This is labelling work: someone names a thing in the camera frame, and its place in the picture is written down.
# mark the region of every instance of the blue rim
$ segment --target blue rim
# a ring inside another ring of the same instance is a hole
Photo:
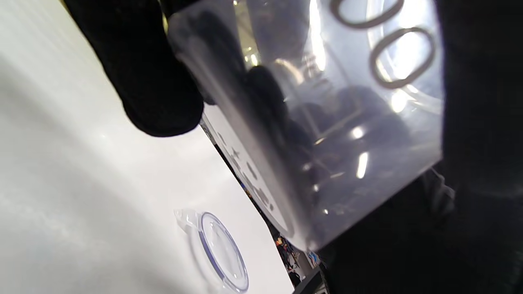
[[[210,248],[208,246],[207,238],[206,238],[205,234],[203,233],[203,229],[202,229],[201,231],[198,231],[198,234],[200,235],[201,244],[203,245],[203,249],[205,250],[205,253],[207,254],[207,257],[209,258],[209,261],[211,262],[212,267],[214,268],[214,270],[216,271],[216,273],[218,274],[220,279],[222,279],[222,281],[224,281],[227,284],[227,286],[229,286],[230,288],[232,288],[233,290],[235,290],[238,293],[244,293],[249,288],[249,276],[247,274],[247,269],[245,267],[245,263],[243,262],[243,257],[242,257],[242,255],[240,253],[240,250],[238,249],[238,246],[236,246],[236,243],[234,242],[234,239],[232,239],[232,236],[229,234],[229,231],[225,228],[223,223],[215,215],[213,215],[212,213],[210,213],[210,212],[202,213],[201,218],[200,218],[200,223],[203,223],[203,218],[205,216],[211,217],[221,227],[222,231],[227,235],[227,238],[229,238],[229,241],[231,241],[233,249],[234,249],[236,255],[238,256],[238,258],[240,259],[240,264],[241,264],[241,267],[242,267],[241,270],[245,274],[245,279],[247,280],[247,284],[245,285],[245,288],[238,288],[223,273],[222,268],[216,262],[216,259],[214,259],[214,255],[212,255],[212,252],[211,252],[211,250],[210,250]]]

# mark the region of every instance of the clear plastic container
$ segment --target clear plastic container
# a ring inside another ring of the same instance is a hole
[[[440,158],[431,0],[202,0],[169,20],[168,37],[214,139],[304,251]]]

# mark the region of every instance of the person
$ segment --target person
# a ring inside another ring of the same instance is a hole
[[[166,16],[194,0],[65,0],[131,122],[156,137],[198,125],[203,99],[172,54]],[[453,209],[431,212],[417,179],[323,248],[340,293],[523,289],[522,2],[435,0],[444,45],[444,175]]]
[[[294,270],[289,272],[289,278],[295,288],[301,283],[300,275],[298,275]]]

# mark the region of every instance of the white surface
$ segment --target white surface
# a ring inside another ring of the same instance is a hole
[[[138,131],[56,0],[0,2],[2,293],[206,293],[175,208],[209,210],[248,293],[291,293],[269,231],[201,129]]]

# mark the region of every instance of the black glove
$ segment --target black glove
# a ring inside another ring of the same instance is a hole
[[[156,0],[65,2],[139,129],[164,137],[198,124],[202,98]],[[521,4],[436,2],[446,90],[436,169],[456,193],[429,171],[323,249],[331,294],[523,291]]]

